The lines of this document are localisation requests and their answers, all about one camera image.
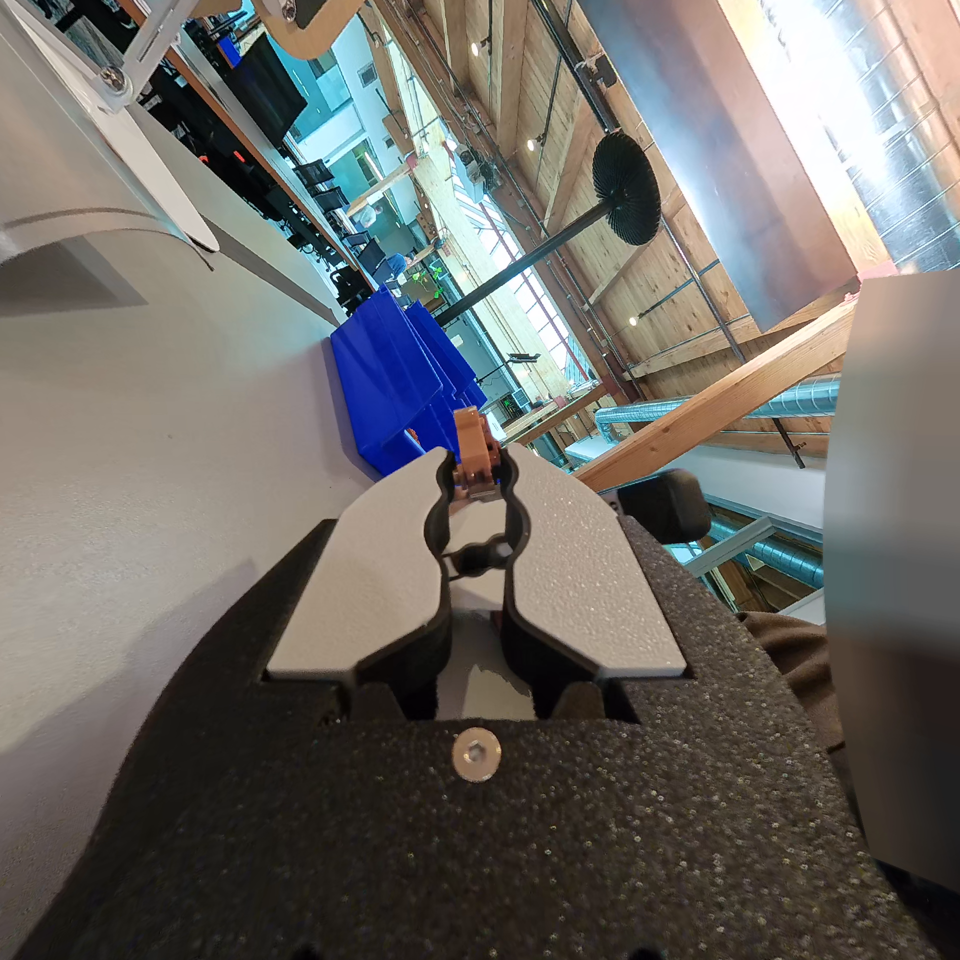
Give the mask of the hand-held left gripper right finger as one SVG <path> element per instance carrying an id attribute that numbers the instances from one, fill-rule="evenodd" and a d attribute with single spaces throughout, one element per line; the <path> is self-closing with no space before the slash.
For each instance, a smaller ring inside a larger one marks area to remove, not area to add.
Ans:
<path id="1" fill-rule="evenodd" d="M 675 678 L 688 667 L 615 511 L 520 444 L 502 452 L 504 627 L 588 677 Z"/>

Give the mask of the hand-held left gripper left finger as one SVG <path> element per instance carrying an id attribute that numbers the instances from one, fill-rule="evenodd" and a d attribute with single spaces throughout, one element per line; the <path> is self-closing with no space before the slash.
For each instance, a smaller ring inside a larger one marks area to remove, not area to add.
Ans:
<path id="1" fill-rule="evenodd" d="M 451 451 L 386 476 L 334 523 L 276 643 L 271 680 L 424 685 L 449 657 Z"/>

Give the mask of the brown brick assembly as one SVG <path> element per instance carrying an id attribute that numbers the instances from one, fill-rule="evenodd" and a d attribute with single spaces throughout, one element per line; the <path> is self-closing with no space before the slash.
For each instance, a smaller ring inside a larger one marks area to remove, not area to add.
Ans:
<path id="1" fill-rule="evenodd" d="M 486 415 L 477 407 L 454 411 L 459 459 L 453 469 L 452 504 L 498 496 L 501 473 L 500 444 L 493 436 Z"/>

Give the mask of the blue plastic bin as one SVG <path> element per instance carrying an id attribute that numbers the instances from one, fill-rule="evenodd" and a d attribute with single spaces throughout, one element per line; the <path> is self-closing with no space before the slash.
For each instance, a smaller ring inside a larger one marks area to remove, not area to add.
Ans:
<path id="1" fill-rule="evenodd" d="M 442 381 L 392 293 L 363 301 L 330 342 L 359 454 L 383 476 L 422 456 L 408 429 Z"/>
<path id="2" fill-rule="evenodd" d="M 476 382 L 476 374 L 425 306 L 414 302 L 404 308 L 405 317 L 423 346 L 440 389 L 412 421 L 419 445 L 425 450 L 442 447 L 459 454 L 454 413 L 476 407 L 487 398 Z"/>

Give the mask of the white desk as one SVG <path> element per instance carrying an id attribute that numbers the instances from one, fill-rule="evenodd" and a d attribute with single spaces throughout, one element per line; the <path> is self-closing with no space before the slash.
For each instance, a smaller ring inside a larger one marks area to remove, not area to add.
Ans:
<path id="1" fill-rule="evenodd" d="M 210 627 L 377 474 L 319 271 L 141 107 L 224 244 L 98 231 L 2 266 L 2 958 Z"/>

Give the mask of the black rounded pad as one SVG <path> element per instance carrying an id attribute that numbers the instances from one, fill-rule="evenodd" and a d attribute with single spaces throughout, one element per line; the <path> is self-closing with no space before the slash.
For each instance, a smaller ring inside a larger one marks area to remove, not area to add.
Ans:
<path id="1" fill-rule="evenodd" d="M 614 492 L 622 514 L 663 546 L 698 542 L 710 534 L 712 514 L 699 481 L 683 468 L 667 469 Z"/>

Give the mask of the person's brown clothing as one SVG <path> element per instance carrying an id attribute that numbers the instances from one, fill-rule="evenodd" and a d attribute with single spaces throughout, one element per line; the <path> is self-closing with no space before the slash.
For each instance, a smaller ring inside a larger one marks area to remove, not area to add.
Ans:
<path id="1" fill-rule="evenodd" d="M 742 611 L 737 618 L 797 697 L 821 747 L 844 749 L 826 626 L 781 612 Z"/>

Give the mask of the wooden beam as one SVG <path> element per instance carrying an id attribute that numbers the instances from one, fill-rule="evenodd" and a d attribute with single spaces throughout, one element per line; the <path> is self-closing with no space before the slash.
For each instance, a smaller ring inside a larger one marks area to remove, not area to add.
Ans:
<path id="1" fill-rule="evenodd" d="M 648 424 L 575 476 L 595 492 L 655 474 L 846 353 L 858 298 L 837 305 Z"/>

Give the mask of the black round fan on pole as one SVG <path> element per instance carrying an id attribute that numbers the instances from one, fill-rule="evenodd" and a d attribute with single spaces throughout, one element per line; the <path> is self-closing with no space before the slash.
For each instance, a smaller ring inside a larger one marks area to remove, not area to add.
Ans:
<path id="1" fill-rule="evenodd" d="M 438 315 L 437 323 L 445 327 L 455 321 L 601 220 L 631 247 L 642 247 L 656 236 L 662 221 L 662 196 L 652 165 L 637 141 L 621 130 L 606 134 L 594 150 L 592 182 L 597 198 L 593 208 L 452 303 Z"/>

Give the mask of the black screen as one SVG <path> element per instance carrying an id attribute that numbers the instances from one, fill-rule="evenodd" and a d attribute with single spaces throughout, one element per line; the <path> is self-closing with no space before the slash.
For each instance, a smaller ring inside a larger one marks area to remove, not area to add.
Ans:
<path id="1" fill-rule="evenodd" d="M 223 82 L 270 145 L 282 149 L 284 138 L 308 102 L 284 67 L 269 34 L 258 37 L 224 75 Z"/>

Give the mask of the grey curved stand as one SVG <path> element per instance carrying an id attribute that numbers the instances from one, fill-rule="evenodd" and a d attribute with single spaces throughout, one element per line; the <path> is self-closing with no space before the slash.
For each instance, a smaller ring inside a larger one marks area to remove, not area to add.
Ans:
<path id="1" fill-rule="evenodd" d="M 140 306 L 100 234 L 179 242 L 210 272 L 218 241 L 126 109 L 19 2 L 2 2 L 2 318 Z"/>

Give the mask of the round wooden board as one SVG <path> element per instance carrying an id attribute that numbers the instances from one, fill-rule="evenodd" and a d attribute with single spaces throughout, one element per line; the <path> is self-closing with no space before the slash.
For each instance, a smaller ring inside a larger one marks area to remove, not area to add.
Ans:
<path id="1" fill-rule="evenodd" d="M 363 6 L 363 1 L 253 1 L 273 41 L 300 61 L 317 59 Z"/>

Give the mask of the silver air duct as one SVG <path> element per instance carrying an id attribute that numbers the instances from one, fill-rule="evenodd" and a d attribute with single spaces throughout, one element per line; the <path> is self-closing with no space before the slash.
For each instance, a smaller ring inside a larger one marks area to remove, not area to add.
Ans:
<path id="1" fill-rule="evenodd" d="M 751 544 L 733 558 L 745 568 L 768 567 L 814 591 L 825 586 L 822 554 L 774 534 Z"/>
<path id="2" fill-rule="evenodd" d="M 820 375 L 801 381 L 762 404 L 743 419 L 797 419 L 832 417 L 836 412 L 841 373 Z M 594 423 L 608 443 L 615 443 L 614 426 L 650 424 L 690 401 L 682 396 L 623 406 L 601 407 Z"/>

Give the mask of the metal bracket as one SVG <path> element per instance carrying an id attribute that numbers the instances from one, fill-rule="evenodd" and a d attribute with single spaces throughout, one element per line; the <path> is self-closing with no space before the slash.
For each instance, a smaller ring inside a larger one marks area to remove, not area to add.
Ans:
<path id="1" fill-rule="evenodd" d="M 96 88 L 102 107 L 117 114 L 147 86 L 186 21 L 194 18 L 198 1 L 149 1 L 146 20 L 130 42 L 120 66 L 104 67 Z"/>

